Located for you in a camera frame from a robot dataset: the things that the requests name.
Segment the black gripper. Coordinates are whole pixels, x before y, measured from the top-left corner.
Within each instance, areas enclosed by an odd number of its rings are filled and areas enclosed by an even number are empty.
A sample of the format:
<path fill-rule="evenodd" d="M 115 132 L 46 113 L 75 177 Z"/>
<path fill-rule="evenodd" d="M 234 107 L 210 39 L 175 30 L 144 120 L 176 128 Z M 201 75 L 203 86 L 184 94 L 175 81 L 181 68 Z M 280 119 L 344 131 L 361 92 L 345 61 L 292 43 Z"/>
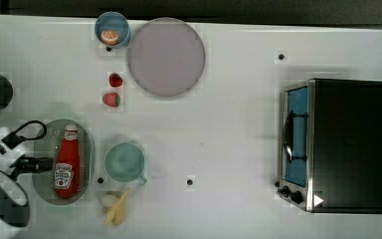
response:
<path fill-rule="evenodd" d="M 27 157 L 22 156 L 10 165 L 12 172 L 10 177 L 16 179 L 23 173 L 42 173 L 53 169 L 54 160 L 51 157 Z"/>

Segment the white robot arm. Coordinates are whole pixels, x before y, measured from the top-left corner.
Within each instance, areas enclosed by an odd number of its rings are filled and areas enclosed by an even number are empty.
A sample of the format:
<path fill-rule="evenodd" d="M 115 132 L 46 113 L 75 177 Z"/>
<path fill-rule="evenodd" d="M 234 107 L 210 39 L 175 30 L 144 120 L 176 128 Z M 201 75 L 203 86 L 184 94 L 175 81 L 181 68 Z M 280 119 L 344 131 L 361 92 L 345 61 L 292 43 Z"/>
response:
<path fill-rule="evenodd" d="M 28 194 L 18 176 L 50 171 L 53 162 L 51 157 L 28 156 L 24 139 L 0 127 L 0 239 L 13 239 L 30 221 Z"/>

